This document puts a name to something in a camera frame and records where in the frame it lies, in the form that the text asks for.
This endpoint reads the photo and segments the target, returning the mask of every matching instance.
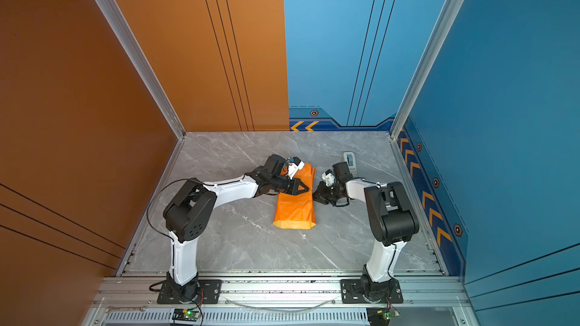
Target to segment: aluminum frame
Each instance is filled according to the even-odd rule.
[[[142,271],[125,271],[123,272],[123,277],[161,277],[164,276],[167,271],[156,271],[156,272],[142,272]],[[199,272],[200,277],[234,277],[234,276],[254,276],[254,277],[294,277],[294,276],[331,276],[331,277],[359,277],[362,274],[361,271],[357,270],[232,270],[232,271],[202,271]],[[438,271],[395,271],[393,272],[395,278],[398,276],[443,276],[443,272]]]
[[[93,298],[91,308],[83,325],[98,325],[102,322],[107,307],[155,308],[183,307],[182,304],[158,305],[157,294],[149,291],[149,285],[164,280],[164,277],[106,277]],[[320,309],[338,312],[347,308],[366,308],[367,303],[343,304],[340,280],[342,277],[200,277],[200,279],[221,279],[221,295],[217,305],[204,305],[204,312],[217,308],[239,306],[232,301],[257,308],[312,308],[326,302]],[[454,308],[458,320],[471,322],[477,326],[467,293],[459,277],[397,277],[405,302],[397,308]],[[373,304],[374,307],[386,306]]]
[[[159,182],[157,183],[157,186],[155,187],[155,191],[151,195],[151,199],[149,201],[151,201],[153,199],[153,196],[155,196],[156,193],[159,192],[165,186],[165,184],[169,181],[169,176],[171,175],[171,171],[173,170],[173,167],[175,166],[175,163],[177,162],[179,153],[181,152],[181,149],[183,147],[184,142],[185,142],[184,139],[178,139],[177,143],[175,144],[175,147],[173,148],[173,152],[171,152],[171,156],[169,157],[169,160],[167,161],[167,165],[165,165],[165,169],[163,170],[163,173],[161,174],[161,178],[159,179]],[[157,199],[153,203],[151,203],[150,207],[155,208],[159,199],[160,199],[160,197],[157,197]],[[133,250],[136,247],[137,242],[139,242],[139,240],[141,239],[141,236],[145,232],[145,229],[147,228],[147,226],[148,226],[148,224],[147,224],[146,214],[145,214],[145,212],[143,212],[143,215],[141,215],[141,220],[139,221],[139,225],[137,225],[137,229],[135,229],[135,233],[133,234],[133,237],[131,238],[131,242],[127,246],[127,250],[125,251],[125,254],[123,255],[123,258],[121,259],[121,262],[119,264],[119,268],[117,269],[117,272],[115,273],[116,277],[120,277],[125,272],[125,267],[127,266],[127,262],[129,261],[129,258],[133,254]]]
[[[445,39],[447,38],[447,34],[457,17],[459,9],[461,9],[461,5],[463,5],[463,1],[464,0],[445,0],[443,8],[441,8],[441,12],[439,13],[439,18],[437,18],[435,27],[433,27],[433,31],[431,32],[431,37],[429,37],[427,46],[419,60],[417,69],[415,69],[415,74],[409,83],[409,87],[402,98],[401,105],[397,111],[391,130],[389,131],[391,138],[396,139],[398,137],[403,124],[411,113],[411,109],[423,88],[435,59],[439,55],[439,51],[443,46],[443,42],[445,42]]]
[[[419,218],[420,222],[419,226],[420,228],[427,230],[426,232],[424,232],[424,234],[425,238],[427,239],[427,242],[429,242],[428,246],[433,250],[433,252],[435,252],[435,257],[437,258],[437,261],[441,266],[441,269],[443,270],[443,274],[444,275],[449,274],[445,261],[443,260],[443,255],[441,254],[441,250],[439,249],[437,241],[435,240],[435,236],[431,231],[431,225],[429,224],[427,217],[424,215],[425,213],[423,210],[423,205],[421,204],[421,200],[419,199],[419,196],[415,191],[415,185],[413,184],[411,175],[409,174],[407,166],[405,165],[405,159],[403,158],[401,151],[399,151],[397,140],[390,139],[390,144],[391,150],[395,154],[395,158],[397,159],[397,165],[402,174],[403,180],[402,184],[405,187],[407,194],[409,195],[409,199],[411,201],[411,204],[413,205],[413,210],[415,210],[415,214],[417,214],[417,218]]]
[[[117,2],[115,0],[95,0],[95,2],[103,12],[103,15],[139,73],[139,76],[141,76],[143,83],[149,89],[151,96],[155,100],[159,110],[163,113],[163,116],[165,116],[173,133],[175,133],[178,139],[183,139],[185,136],[185,128],[179,120],[177,112],[175,112],[169,98],[165,94],[161,83],[159,83],[151,64],[147,60],[147,57],[145,57],[145,53],[143,53]]]

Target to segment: black cable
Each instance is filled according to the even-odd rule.
[[[145,217],[147,218],[147,223],[149,223],[149,226],[150,226],[150,227],[151,227],[153,230],[155,230],[157,233],[159,233],[159,234],[163,235],[164,237],[168,237],[168,238],[169,238],[169,239],[171,239],[171,240],[173,240],[173,238],[171,238],[170,236],[166,235],[166,234],[165,234],[165,233],[163,233],[162,231],[160,231],[160,230],[157,230],[157,228],[155,228],[155,227],[153,226],[153,224],[151,224],[151,220],[149,219],[149,207],[151,206],[151,204],[153,203],[153,201],[154,201],[154,200],[155,200],[155,199],[156,199],[156,198],[157,198],[157,197],[158,197],[158,196],[159,196],[159,195],[160,195],[160,194],[161,194],[161,193],[162,193],[162,192],[163,192],[165,189],[167,189],[167,187],[168,187],[169,185],[171,185],[171,184],[175,184],[175,183],[177,183],[178,181],[184,181],[184,180],[185,180],[185,181],[186,181],[186,180],[191,180],[191,181],[193,181],[193,182],[196,182],[196,183],[198,183],[199,185],[203,185],[203,183],[201,183],[201,182],[199,182],[199,181],[197,181],[197,180],[195,180],[195,179],[192,179],[191,177],[187,177],[187,178],[184,178],[184,179],[177,179],[177,180],[174,180],[174,181],[172,181],[171,183],[169,183],[168,185],[165,185],[165,186],[164,186],[164,187],[163,187],[161,190],[159,190],[159,191],[158,191],[158,192],[157,192],[157,193],[156,193],[156,194],[155,194],[155,195],[154,195],[154,196],[151,198],[151,200],[149,200],[149,203],[148,203],[148,204],[147,204],[147,206],[145,207]]]
[[[201,310],[201,307],[199,307],[199,304],[198,304],[196,301],[193,301],[193,299],[191,299],[191,298],[189,298],[189,297],[187,297],[187,299],[188,299],[189,301],[193,302],[193,304],[195,305],[195,307],[197,307],[197,309],[199,310],[199,314],[201,315],[201,322],[199,323],[199,326],[203,325],[203,324],[204,324],[204,312]]]
[[[165,280],[162,280],[162,281],[159,281],[157,283],[154,283],[154,284],[150,285],[149,286],[149,291],[151,291],[151,292],[161,292],[161,288],[160,289],[155,289],[153,287],[159,286],[160,284],[163,284],[164,282],[165,282]]]
[[[393,243],[393,245],[395,246],[395,250],[393,251],[393,257],[391,258],[391,263],[388,264],[388,268],[387,268],[387,273],[389,276],[391,276],[392,279],[395,278],[395,276],[393,276],[391,274],[391,272],[389,271],[389,269],[391,269],[391,266],[393,265],[393,261],[395,260],[395,254],[397,253],[397,244]]]

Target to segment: gray marble floor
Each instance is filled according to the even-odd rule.
[[[271,154],[279,154],[310,162],[316,167],[318,184],[320,174],[342,161],[344,151],[354,152],[359,177],[380,182],[401,178],[386,133],[188,133],[169,181],[231,179],[263,164]],[[166,232],[163,209],[180,186],[170,186],[151,209],[151,222],[157,229]],[[276,201],[277,197],[262,196],[214,209],[198,244],[199,271],[362,269],[374,242],[363,202],[352,201],[344,208],[315,203],[317,225],[295,230],[272,225]],[[164,271],[169,258],[168,239],[147,228],[125,270]],[[397,263],[399,271],[439,269],[422,231],[413,236]]]

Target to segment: orange plastic bag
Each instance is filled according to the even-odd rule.
[[[274,225],[284,229],[310,229],[316,225],[314,218],[314,202],[312,201],[312,185],[316,168],[305,164],[298,170],[295,177],[302,180],[310,190],[300,195],[278,195],[278,207],[274,217]]]

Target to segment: orange chevron arrow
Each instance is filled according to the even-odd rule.
[[[415,153],[411,150],[405,150],[405,164],[408,164],[409,155],[414,155]]]
[[[306,126],[306,129],[307,129],[308,131],[314,131],[314,130],[312,129],[312,127],[313,127],[314,125],[316,125],[317,123],[318,123],[318,121],[315,121],[315,122],[311,123],[310,125]]]
[[[294,126],[290,127],[290,129],[293,129],[294,131],[298,132],[300,131],[299,129],[297,129],[296,127],[302,125],[304,121],[298,121]]]
[[[401,152],[402,152],[402,143],[403,143],[403,142],[407,142],[407,143],[409,143],[409,140],[408,140],[408,139],[401,139]]]
[[[421,169],[419,164],[411,162],[411,178],[413,178],[413,168]]]
[[[444,236],[445,238],[447,238],[450,242],[453,242],[451,240],[451,236],[447,234],[447,232],[439,227],[437,227],[437,245],[440,247],[441,246],[441,236]]]
[[[443,220],[443,217],[441,216],[441,214],[439,212],[436,212],[435,210],[433,210],[433,208],[429,209],[429,224],[431,224],[431,226],[433,226],[433,215],[438,217],[440,220]]]
[[[433,199],[433,196],[431,194],[423,192],[423,209],[425,209],[425,198],[435,201],[435,199]]]

